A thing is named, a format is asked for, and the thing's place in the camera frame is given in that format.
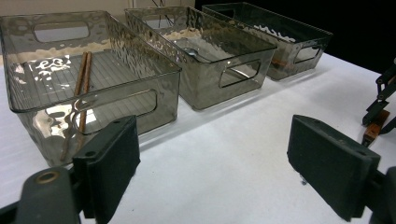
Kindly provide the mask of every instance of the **gray translucent bin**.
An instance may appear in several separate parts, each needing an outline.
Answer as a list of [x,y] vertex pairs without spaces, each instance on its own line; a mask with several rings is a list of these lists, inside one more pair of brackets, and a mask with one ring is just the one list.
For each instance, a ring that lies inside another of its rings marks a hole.
[[[136,115],[145,133],[177,118],[180,68],[107,12],[6,16],[0,28],[9,107],[49,166],[114,119]],[[75,94],[84,51],[90,89]]]
[[280,80],[313,69],[332,33],[249,3],[203,5],[202,11],[277,45],[267,76]]
[[182,68],[180,95],[201,110],[262,86],[276,46],[192,7],[125,9],[129,27]]

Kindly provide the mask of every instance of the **white tablecloth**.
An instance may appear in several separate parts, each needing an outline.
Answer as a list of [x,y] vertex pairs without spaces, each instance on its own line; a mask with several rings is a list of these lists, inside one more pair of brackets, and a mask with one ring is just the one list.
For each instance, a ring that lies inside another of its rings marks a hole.
[[[3,207],[48,165],[9,110],[0,73]],[[315,70],[279,82],[267,78],[261,89],[204,111],[180,98],[175,122],[139,136],[141,163],[111,223],[346,223],[290,166],[291,118],[320,119],[360,142],[378,76],[324,54]],[[390,99],[386,109],[393,118],[396,102]],[[370,146],[382,156],[382,173],[396,165],[395,135],[380,135]],[[370,215],[366,208],[352,223],[366,224]]]

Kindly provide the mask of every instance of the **plastic storage bin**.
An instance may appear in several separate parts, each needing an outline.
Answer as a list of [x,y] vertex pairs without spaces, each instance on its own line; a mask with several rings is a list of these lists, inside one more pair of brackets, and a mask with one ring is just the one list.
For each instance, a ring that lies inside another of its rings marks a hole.
[[267,76],[280,80],[313,69],[332,33],[249,3],[203,5],[202,11],[277,45]]
[[[49,166],[114,119],[137,115],[145,133],[177,118],[180,68],[107,12],[6,16],[0,28],[9,107]],[[90,89],[74,94],[84,51]]]
[[192,7],[127,8],[129,27],[182,68],[180,95],[201,110],[262,86],[276,46]]

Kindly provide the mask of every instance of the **dark background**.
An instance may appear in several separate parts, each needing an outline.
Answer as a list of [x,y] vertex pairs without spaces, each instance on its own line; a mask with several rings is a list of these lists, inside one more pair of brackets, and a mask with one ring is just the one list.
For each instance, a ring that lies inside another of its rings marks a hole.
[[[233,0],[196,0],[202,5]],[[245,1],[333,33],[325,52],[358,66],[384,73],[396,58],[396,4],[388,1]]]

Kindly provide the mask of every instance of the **clear plastic bin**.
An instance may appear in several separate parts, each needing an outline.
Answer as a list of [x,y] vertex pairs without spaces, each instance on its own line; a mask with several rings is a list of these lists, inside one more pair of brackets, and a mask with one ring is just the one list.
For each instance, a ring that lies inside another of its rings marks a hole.
[[277,45],[267,76],[280,80],[313,69],[332,33],[249,3],[203,5],[202,11]]
[[201,110],[264,82],[276,46],[192,7],[125,9],[129,27],[182,68],[180,95]]
[[[0,28],[9,107],[49,166],[114,119],[136,115],[145,133],[177,118],[180,68],[107,12],[5,16]],[[88,51],[89,91],[75,94]]]

